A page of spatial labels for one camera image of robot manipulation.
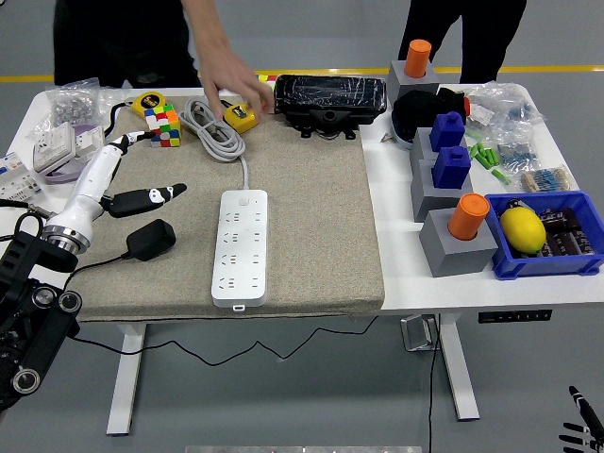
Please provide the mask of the person's left hand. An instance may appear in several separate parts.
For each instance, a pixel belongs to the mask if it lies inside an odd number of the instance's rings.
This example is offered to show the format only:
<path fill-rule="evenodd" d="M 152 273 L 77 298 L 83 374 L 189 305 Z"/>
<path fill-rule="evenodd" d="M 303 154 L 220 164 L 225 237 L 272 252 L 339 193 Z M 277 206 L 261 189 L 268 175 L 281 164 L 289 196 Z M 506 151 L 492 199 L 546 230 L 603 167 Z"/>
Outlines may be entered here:
<path fill-rule="evenodd" d="M 254 111 L 257 118 L 275 110 L 273 91 L 230 49 L 218 45 L 198 52 L 201 81 L 211 111 L 216 119 L 224 118 L 224 106 L 219 91 L 237 93 Z"/>

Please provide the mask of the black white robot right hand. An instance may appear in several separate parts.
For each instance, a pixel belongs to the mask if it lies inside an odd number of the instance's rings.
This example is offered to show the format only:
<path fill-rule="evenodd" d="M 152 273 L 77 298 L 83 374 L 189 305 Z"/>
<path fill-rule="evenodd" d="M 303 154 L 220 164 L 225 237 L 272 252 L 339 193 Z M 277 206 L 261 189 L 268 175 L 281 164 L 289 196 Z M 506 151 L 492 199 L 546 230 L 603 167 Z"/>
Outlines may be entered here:
<path fill-rule="evenodd" d="M 577 435 L 560 434 L 559 439 L 569 444 L 562 450 L 564 452 L 582 452 L 581 447 L 589 447 L 593 452 L 603 451 L 603 424 L 596 415 L 594 409 L 587 402 L 582 393 L 575 387 L 570 386 L 568 391 L 579 410 L 583 420 L 582 425 L 564 422 L 562 426 L 567 430 L 574 431 Z"/>

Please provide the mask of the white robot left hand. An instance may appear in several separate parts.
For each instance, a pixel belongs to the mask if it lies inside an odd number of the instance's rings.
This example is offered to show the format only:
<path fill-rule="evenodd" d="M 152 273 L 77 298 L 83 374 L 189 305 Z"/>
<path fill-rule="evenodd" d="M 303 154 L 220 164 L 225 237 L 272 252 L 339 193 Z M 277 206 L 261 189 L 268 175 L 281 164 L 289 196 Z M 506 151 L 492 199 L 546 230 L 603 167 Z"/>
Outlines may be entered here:
<path fill-rule="evenodd" d="M 43 227 L 42 238 L 79 254 L 90 247 L 92 222 L 105 211 L 114 218 L 125 218 L 156 210 L 184 193 L 187 186 L 177 183 L 112 196 L 106 194 L 128 147 L 154 136 L 150 131 L 128 133 L 96 152 L 80 174 L 63 211 Z"/>

